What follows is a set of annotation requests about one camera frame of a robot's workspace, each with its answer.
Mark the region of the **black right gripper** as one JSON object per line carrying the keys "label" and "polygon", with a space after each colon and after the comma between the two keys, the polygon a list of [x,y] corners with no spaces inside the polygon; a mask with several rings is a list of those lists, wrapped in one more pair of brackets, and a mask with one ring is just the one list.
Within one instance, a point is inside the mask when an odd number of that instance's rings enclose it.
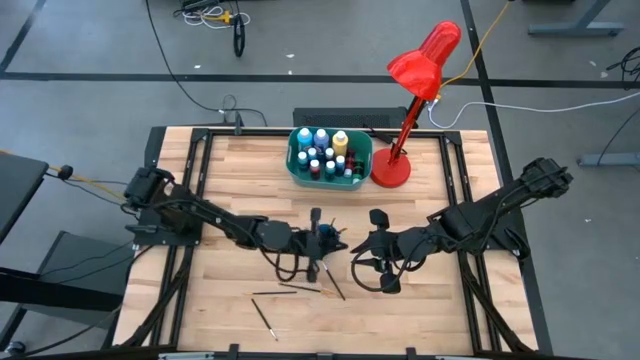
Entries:
{"label": "black right gripper", "polygon": [[415,271],[416,265],[411,265],[411,261],[401,253],[398,235],[388,231],[388,215],[380,209],[373,209],[369,212],[369,217],[376,230],[350,253],[355,257],[372,255],[370,263],[380,273],[381,292],[397,294],[401,291],[400,276],[404,272]]}

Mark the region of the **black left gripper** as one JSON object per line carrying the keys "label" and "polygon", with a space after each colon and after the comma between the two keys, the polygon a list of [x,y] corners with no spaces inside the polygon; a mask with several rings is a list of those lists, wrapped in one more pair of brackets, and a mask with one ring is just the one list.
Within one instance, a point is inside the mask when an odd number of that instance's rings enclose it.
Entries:
{"label": "black left gripper", "polygon": [[331,254],[348,248],[341,240],[339,233],[322,234],[319,238],[320,218],[321,209],[312,208],[310,213],[310,229],[298,230],[294,233],[293,237],[300,254],[309,259],[306,270],[306,279],[309,283],[315,283],[317,281],[319,272],[317,262],[320,260],[321,253]]}

